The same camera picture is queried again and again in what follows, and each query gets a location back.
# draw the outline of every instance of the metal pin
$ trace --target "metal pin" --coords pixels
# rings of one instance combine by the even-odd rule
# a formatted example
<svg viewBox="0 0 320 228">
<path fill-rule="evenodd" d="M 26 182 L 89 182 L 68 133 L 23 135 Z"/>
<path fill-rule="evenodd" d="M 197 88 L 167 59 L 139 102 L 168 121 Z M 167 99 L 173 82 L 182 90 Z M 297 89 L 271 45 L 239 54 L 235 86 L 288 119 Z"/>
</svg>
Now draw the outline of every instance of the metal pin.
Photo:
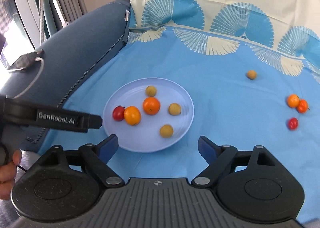
<svg viewBox="0 0 320 228">
<path fill-rule="evenodd" d="M 106 180 L 109 185 L 119 185 L 122 182 L 122 179 L 117 176 L 111 176 Z"/>
<path fill-rule="evenodd" d="M 208 179 L 205 176 L 199 176 L 199 177 L 195 178 L 195 183 L 197 185 L 207 185 L 210 183 L 210 179 Z"/>
<path fill-rule="evenodd" d="M 124 17 L 124 20 L 125 21 L 128 21 L 129 20 L 129 14 L 130 12 L 128 10 L 125 11 L 125 17 Z"/>
</svg>

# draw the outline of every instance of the brown round fruit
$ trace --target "brown round fruit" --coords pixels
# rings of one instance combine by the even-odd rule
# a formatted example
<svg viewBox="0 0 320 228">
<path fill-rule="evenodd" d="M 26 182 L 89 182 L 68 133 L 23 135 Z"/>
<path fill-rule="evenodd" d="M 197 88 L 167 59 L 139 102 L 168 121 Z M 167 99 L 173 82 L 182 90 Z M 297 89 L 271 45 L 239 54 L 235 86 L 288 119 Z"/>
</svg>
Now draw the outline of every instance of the brown round fruit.
<svg viewBox="0 0 320 228">
<path fill-rule="evenodd" d="M 157 88 L 155 88 L 154 86 L 148 86 L 146 88 L 146 95 L 149 97 L 153 97 L 157 94 Z"/>
<path fill-rule="evenodd" d="M 177 103 L 172 103 L 169 105 L 168 111 L 171 115 L 177 116 L 181 114 L 181 106 Z"/>
<path fill-rule="evenodd" d="M 257 72 L 255 72 L 254 70 L 249 70 L 247 72 L 247 77 L 251 80 L 254 80 L 257 77 Z"/>
<path fill-rule="evenodd" d="M 173 135 L 173 128 L 169 124 L 165 124 L 160 128 L 160 135 L 163 138 L 170 138 Z"/>
</svg>

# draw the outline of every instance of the white fan pattern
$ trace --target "white fan pattern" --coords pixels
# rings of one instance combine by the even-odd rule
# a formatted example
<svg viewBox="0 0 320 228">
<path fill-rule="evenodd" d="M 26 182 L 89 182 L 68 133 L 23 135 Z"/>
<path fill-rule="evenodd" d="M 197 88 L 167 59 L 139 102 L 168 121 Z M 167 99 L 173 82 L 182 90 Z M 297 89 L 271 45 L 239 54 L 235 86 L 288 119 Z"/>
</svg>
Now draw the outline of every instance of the white fan pattern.
<svg viewBox="0 0 320 228">
<path fill-rule="evenodd" d="M 149 42 L 159 39 L 162 36 L 162 32 L 166 27 L 161 27 L 158 30 L 150 30 L 143 33 L 129 32 L 128 43 L 134 43 L 136 41 Z"/>
<path fill-rule="evenodd" d="M 302 60 L 288 58 L 273 50 L 247 44 L 262 62 L 273 66 L 276 70 L 290 76 L 298 76 L 304 67 Z"/>
<path fill-rule="evenodd" d="M 226 55 L 235 52 L 240 42 L 174 28 L 175 35 L 191 50 L 204 55 Z"/>
<path fill-rule="evenodd" d="M 320 84 L 320 69 L 307 61 L 308 67 L 312 71 L 313 78 Z"/>
</svg>

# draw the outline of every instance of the metal screw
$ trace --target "metal screw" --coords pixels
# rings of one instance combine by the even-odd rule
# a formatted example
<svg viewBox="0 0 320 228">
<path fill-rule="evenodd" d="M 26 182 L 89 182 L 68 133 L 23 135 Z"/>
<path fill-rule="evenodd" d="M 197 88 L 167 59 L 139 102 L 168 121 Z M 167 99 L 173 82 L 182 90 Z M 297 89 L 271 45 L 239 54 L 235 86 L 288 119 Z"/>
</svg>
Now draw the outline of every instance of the metal screw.
<svg viewBox="0 0 320 228">
<path fill-rule="evenodd" d="M 195 183 L 197 185 L 207 185 L 210 183 L 210 179 L 208 179 L 205 176 L 200 176 L 200 177 L 195 178 Z"/>
<path fill-rule="evenodd" d="M 111 176 L 106 180 L 109 185 L 119 185 L 122 182 L 122 179 L 117 176 Z"/>
</svg>

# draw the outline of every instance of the zipper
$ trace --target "zipper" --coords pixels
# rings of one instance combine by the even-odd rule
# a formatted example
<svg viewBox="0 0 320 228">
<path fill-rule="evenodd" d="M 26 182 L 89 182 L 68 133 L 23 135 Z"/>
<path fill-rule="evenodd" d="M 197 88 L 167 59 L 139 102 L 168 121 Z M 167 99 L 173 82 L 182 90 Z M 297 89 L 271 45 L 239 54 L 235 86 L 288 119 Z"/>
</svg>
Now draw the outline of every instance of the zipper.
<svg viewBox="0 0 320 228">
<path fill-rule="evenodd" d="M 64 102 L 69 98 L 71 93 L 81 83 L 81 81 L 87 76 L 87 74 L 89 74 L 90 71 L 92 71 L 95 68 L 95 66 L 97 64 L 99 64 L 99 62 L 114 48 L 114 46 L 123 38 L 123 36 L 124 36 L 124 34 L 110 47 L 110 49 L 108 49 L 108 51 L 106 53 L 103 54 L 103 56 L 101 58 L 99 58 L 86 72 L 84 72 L 84 74 L 77 80 L 77 82 L 68 90 L 68 92 L 65 94 L 65 96 L 61 99 L 61 101 L 57 105 L 57 108 L 60 108 L 64 104 Z M 26 140 L 33 143 L 33 144 L 36 144 L 42 138 L 45 131 L 46 131 L 46 129 L 43 128 L 35 140 L 31 139 L 30 137 L 27 137 Z"/>
</svg>

